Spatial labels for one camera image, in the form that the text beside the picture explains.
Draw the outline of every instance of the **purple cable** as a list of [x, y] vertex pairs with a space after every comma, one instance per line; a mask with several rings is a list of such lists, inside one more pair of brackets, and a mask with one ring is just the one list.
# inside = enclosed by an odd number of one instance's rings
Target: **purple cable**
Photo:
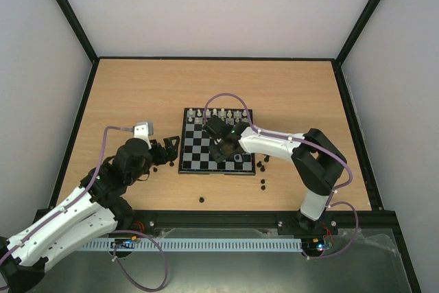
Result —
[[[76, 204], [78, 202], [79, 199], [81, 199], [91, 188], [91, 186], [93, 185], [93, 183], [95, 182], [97, 175], [99, 173], [99, 169], [101, 168], [101, 164], [102, 161], [104, 159], [104, 152], [105, 152], [105, 145], [106, 145], [106, 141], [107, 141], [107, 133], [108, 130], [122, 130], [125, 132], [133, 132], [132, 128], [125, 128], [125, 127], [117, 127], [117, 126], [107, 126], [104, 129], [104, 136], [102, 138], [102, 145], [101, 145], [101, 152], [99, 154], [99, 160], [97, 161], [97, 166], [95, 169], [95, 172], [93, 173], [90, 183], [86, 186], [86, 188], [84, 189], [83, 192], [81, 192], [74, 200], [72, 200], [67, 206], [65, 206], [65, 209], [69, 209], [70, 207], [72, 207], [74, 204]], [[35, 235], [42, 227], [44, 227], [46, 224], [48, 224], [49, 222], [51, 222], [54, 218], [56, 218], [57, 216], [59, 216], [60, 214], [62, 214], [61, 211], [57, 211], [54, 214], [52, 214], [51, 216], [49, 216], [46, 220], [44, 220], [43, 222], [41, 222], [38, 226], [36, 226], [30, 233], [28, 233], [21, 241], [24, 243], [26, 241], [28, 241], [30, 239], [30, 237], [32, 237], [33, 235]], [[11, 248], [1, 259], [0, 259], [0, 266], [3, 264], [3, 262], [13, 253], [17, 250], [18, 246], [14, 246], [13, 248]], [[6, 290], [8, 289], [8, 286], [2, 287], [0, 288], [0, 291]]]
[[[249, 116], [248, 116], [248, 123], [250, 124], [250, 127], [252, 128], [252, 130], [253, 130], [255, 133], [258, 133], [258, 134], [260, 134], [260, 135], [262, 135], [262, 136], [264, 136], [264, 137], [274, 137], [275, 139], [282, 139], [282, 140], [287, 140], [287, 141], [289, 141], [289, 137], [288, 137], [288, 136], [285, 136], [285, 135], [279, 135], [279, 134], [274, 134], [274, 133], [269, 133], [269, 132], [265, 132], [264, 130], [262, 130], [262, 129], [256, 127], [255, 125], [253, 125], [253, 123], [252, 123], [252, 119], [250, 118], [250, 112], [248, 111], [247, 104], [246, 104], [246, 103], [245, 103], [245, 102], [244, 102], [239, 96], [237, 96], [237, 95], [235, 95], [235, 94], [232, 94], [232, 93], [220, 93], [220, 94], [217, 94], [217, 95], [211, 97], [211, 98], [206, 102], [206, 105], [204, 106], [204, 112], [203, 112], [203, 123], [206, 123], [206, 110], [207, 110], [207, 107], [209, 106], [209, 104], [210, 104], [214, 99], [219, 98], [219, 97], [221, 97], [221, 96], [231, 96], [231, 97], [234, 97], [235, 99], [237, 99], [238, 101], [241, 102], [242, 106], [244, 107], [244, 109], [246, 109], [246, 112], [249, 114]], [[332, 197], [333, 197], [333, 195], [334, 195], [334, 191], [335, 191], [336, 189], [343, 188], [343, 187], [349, 185], [349, 184], [352, 182], [352, 180], [353, 180], [353, 173], [352, 173], [351, 168], [350, 168], [349, 165], [348, 165], [346, 162], [344, 162], [343, 159], [341, 159], [339, 156], [337, 156], [337, 155], [334, 154], [333, 152], [331, 152], [331, 151], [329, 151], [329, 150], [327, 150], [327, 149], [325, 149], [325, 148], [319, 146], [318, 144], [312, 143], [312, 142], [307, 141], [307, 140], [304, 140], [304, 139], [298, 139], [298, 138], [296, 138], [296, 137], [290, 137], [290, 139], [291, 139], [291, 141], [295, 141], [295, 142], [303, 143], [303, 144], [309, 145], [309, 146], [311, 146], [311, 147], [313, 147], [313, 148], [315, 148], [315, 149], [317, 149], [317, 150], [319, 150], [319, 151], [321, 151], [321, 152], [324, 152], [325, 154], [327, 154], [328, 156], [334, 158], [336, 161], [338, 161], [340, 164], [342, 164], [342, 166], [344, 167], [344, 169], [348, 172], [348, 174], [349, 174], [349, 178], [348, 178], [348, 180], [347, 180], [346, 182], [344, 182], [344, 183], [340, 183], [339, 185], [335, 185], [335, 186], [332, 188], [332, 192], [331, 192], [331, 194], [329, 195], [328, 200], [327, 200], [327, 203], [326, 203], [326, 207], [328, 207], [328, 206], [329, 206], [329, 203], [331, 202]]]
[[349, 202], [334, 202], [333, 204], [331, 204], [331, 207], [340, 205], [340, 204], [345, 204], [348, 205], [352, 211], [354, 212], [354, 216], [355, 216], [355, 229], [354, 229], [354, 233], [352, 234], [352, 238], [351, 240], [349, 240], [349, 242], [343, 246], [343, 248], [341, 250], [338, 250], [337, 252], [334, 252], [330, 255], [320, 255], [319, 257], [309, 257], [304, 251], [302, 252], [302, 254], [304, 256], [306, 256], [307, 258], [309, 258], [310, 260], [323, 260], [323, 259], [329, 259], [330, 257], [334, 257], [336, 255], [340, 255], [341, 253], [343, 253], [345, 250], [347, 250], [349, 248], [349, 246], [355, 241], [355, 238], [357, 237], [357, 233], [358, 233], [358, 228], [359, 228], [359, 221], [358, 221], [358, 214], [357, 211], [355, 210], [354, 206], [349, 203]]
[[138, 236], [141, 236], [141, 237], [143, 237], [143, 238], [146, 238], [146, 239], [150, 240], [151, 243], [153, 243], [153, 244], [157, 247], [158, 251], [159, 251], [160, 254], [162, 255], [163, 261], [165, 262], [165, 278], [163, 279], [162, 283], [161, 283], [157, 288], [146, 288], [145, 286], [142, 286], [142, 285], [140, 285], [139, 283], [137, 283], [137, 282], [136, 282], [136, 281], [135, 281], [135, 280], [134, 280], [134, 279], [133, 279], [128, 273], [127, 273], [127, 271], [126, 271], [125, 268], [123, 267], [122, 263], [119, 261], [119, 258], [116, 256], [117, 248], [118, 248], [120, 245], [117, 245], [117, 246], [115, 247], [115, 249], [114, 249], [113, 252], [112, 252], [112, 255], [113, 255], [113, 257], [115, 258], [115, 261], [117, 262], [117, 264], [119, 265], [119, 267], [122, 269], [123, 274], [125, 275], [126, 279], [129, 280], [129, 282], [130, 282], [132, 285], [134, 285], [136, 288], [138, 288], [139, 290], [142, 290], [142, 291], [144, 291], [144, 292], [158, 292], [158, 291], [162, 290], [162, 289], [165, 287], [165, 285], [166, 285], [167, 275], [168, 275], [168, 271], [169, 271], [169, 266], [168, 266], [168, 264], [167, 264], [167, 260], [166, 260], [165, 252], [163, 252], [163, 250], [162, 250], [162, 248], [160, 247], [160, 245], [158, 245], [158, 243], [157, 243], [155, 240], [153, 240], [151, 237], [145, 235], [144, 233], [140, 233], [140, 232], [138, 232], [138, 231], [133, 231], [133, 230], [116, 230], [116, 231], [113, 231], [112, 233], [130, 233], [130, 234], [133, 234], [133, 235], [138, 235]]

